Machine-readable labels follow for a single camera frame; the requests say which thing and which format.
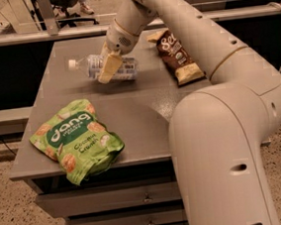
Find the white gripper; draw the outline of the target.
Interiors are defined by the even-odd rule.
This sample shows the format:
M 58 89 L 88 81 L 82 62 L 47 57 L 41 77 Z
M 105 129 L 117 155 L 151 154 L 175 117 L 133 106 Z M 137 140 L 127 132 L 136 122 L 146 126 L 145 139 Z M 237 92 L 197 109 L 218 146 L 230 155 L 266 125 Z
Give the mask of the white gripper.
M 102 46 L 101 56 L 104 56 L 102 70 L 98 81 L 107 84 L 112 76 L 120 68 L 123 58 L 120 56 L 130 53 L 137 44 L 139 38 L 125 31 L 116 21 L 113 21 L 106 34 L 106 43 Z

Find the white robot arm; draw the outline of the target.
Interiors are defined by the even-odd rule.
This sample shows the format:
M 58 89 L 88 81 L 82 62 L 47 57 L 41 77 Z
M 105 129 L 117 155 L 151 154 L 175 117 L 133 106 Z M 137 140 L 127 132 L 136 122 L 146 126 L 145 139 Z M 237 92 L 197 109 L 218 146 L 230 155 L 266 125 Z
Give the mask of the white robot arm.
M 261 143 L 281 125 L 281 73 L 185 0 L 125 0 L 107 31 L 107 83 L 141 32 L 160 18 L 209 80 L 169 122 L 175 174 L 189 225 L 280 225 Z

